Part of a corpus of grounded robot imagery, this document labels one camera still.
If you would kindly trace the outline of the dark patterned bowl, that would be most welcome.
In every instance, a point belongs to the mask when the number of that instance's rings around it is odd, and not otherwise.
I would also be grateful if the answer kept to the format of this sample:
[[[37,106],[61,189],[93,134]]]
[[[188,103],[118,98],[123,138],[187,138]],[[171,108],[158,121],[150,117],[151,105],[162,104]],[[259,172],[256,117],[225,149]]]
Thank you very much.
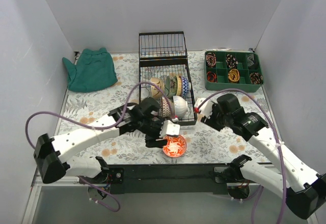
[[[161,97],[159,115],[163,118],[171,117],[173,115],[173,112],[174,112],[173,102],[170,99]]]

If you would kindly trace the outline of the red floral pattern bowl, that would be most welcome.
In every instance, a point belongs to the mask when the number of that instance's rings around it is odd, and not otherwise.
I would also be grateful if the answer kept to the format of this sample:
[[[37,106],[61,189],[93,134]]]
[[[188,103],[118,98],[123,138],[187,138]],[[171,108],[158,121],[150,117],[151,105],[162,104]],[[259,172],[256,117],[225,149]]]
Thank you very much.
[[[167,144],[162,149],[165,155],[171,158],[177,158],[185,154],[187,142],[182,135],[177,137],[166,136],[164,139],[167,140]]]

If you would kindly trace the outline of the beige white bowl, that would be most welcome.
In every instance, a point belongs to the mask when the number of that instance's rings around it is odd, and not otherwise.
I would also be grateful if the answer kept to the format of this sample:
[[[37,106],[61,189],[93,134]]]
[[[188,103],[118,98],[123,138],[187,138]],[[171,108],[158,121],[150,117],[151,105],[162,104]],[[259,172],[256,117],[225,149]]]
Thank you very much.
[[[165,83],[162,79],[157,77],[152,77],[150,79],[150,82],[154,84],[154,86],[151,86],[151,95],[154,99],[159,99],[162,97],[164,91],[165,91]]]

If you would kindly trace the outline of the plain white bowl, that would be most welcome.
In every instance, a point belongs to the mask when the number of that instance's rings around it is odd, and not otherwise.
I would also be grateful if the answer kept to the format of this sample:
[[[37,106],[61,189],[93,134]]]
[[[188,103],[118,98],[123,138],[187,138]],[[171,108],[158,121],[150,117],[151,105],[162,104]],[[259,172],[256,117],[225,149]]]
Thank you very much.
[[[183,118],[188,112],[188,103],[181,96],[173,96],[174,113],[178,118]]]

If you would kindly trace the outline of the blue zigzag red bowl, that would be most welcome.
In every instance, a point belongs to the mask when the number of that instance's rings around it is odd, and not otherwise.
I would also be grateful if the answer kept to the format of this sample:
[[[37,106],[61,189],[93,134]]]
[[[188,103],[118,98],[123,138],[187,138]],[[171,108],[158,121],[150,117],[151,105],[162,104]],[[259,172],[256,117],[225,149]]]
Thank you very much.
[[[181,76],[180,79],[181,79],[181,97],[187,97],[191,89],[191,84],[189,83],[188,79],[184,76]]]

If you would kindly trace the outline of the green celadon bowl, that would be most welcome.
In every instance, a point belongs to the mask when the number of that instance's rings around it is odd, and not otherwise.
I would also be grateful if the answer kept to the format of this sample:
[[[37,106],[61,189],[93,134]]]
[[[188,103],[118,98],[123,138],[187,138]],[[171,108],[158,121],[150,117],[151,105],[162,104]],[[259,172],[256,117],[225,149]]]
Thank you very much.
[[[176,95],[177,80],[176,76],[167,76],[165,81],[165,93],[168,98],[172,98]]]

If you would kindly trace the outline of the black wire dish rack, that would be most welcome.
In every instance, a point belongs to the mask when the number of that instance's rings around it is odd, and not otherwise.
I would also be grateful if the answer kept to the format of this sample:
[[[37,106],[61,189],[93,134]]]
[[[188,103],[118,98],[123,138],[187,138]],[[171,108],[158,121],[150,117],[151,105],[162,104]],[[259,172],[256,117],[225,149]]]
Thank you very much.
[[[158,78],[167,89],[167,78],[172,79],[173,88],[177,88],[177,79],[181,77],[187,79],[189,90],[180,94],[188,104],[188,111],[179,119],[179,124],[190,128],[195,126],[197,115],[184,32],[139,33],[139,81]]]

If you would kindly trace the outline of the yellow sun pattern bowl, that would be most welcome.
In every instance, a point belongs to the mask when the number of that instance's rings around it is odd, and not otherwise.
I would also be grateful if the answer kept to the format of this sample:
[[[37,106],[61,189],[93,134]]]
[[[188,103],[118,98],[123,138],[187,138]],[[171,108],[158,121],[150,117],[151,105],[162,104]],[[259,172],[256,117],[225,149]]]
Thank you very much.
[[[181,81],[180,76],[177,76],[176,77],[176,80],[177,80],[176,96],[180,96],[181,95],[181,92],[182,92],[182,81]]]

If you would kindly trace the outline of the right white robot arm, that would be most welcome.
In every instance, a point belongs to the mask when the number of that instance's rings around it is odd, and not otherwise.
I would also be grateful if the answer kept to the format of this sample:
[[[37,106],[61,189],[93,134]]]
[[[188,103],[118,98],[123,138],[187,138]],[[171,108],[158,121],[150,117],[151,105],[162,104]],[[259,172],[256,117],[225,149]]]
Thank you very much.
[[[245,112],[233,94],[220,96],[216,102],[199,98],[194,110],[201,122],[221,131],[228,127],[258,149],[279,170],[276,173],[240,155],[218,173],[222,181],[251,180],[279,196],[283,204],[301,219],[308,219],[325,203],[325,175],[301,161],[282,141],[271,124],[257,113]]]

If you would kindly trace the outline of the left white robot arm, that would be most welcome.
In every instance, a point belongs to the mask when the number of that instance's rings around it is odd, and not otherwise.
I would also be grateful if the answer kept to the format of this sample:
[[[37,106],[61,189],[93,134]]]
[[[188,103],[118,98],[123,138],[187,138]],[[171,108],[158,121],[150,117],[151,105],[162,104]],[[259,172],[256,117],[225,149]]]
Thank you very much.
[[[119,137],[136,130],[145,135],[148,148],[162,148],[167,141],[161,134],[164,121],[156,114],[159,103],[146,98],[141,103],[128,103],[111,110],[95,122],[66,134],[38,137],[34,160],[43,183],[54,183],[65,175],[85,176],[97,183],[108,179],[103,160],[91,158],[78,160],[75,155],[86,148],[110,138]]]

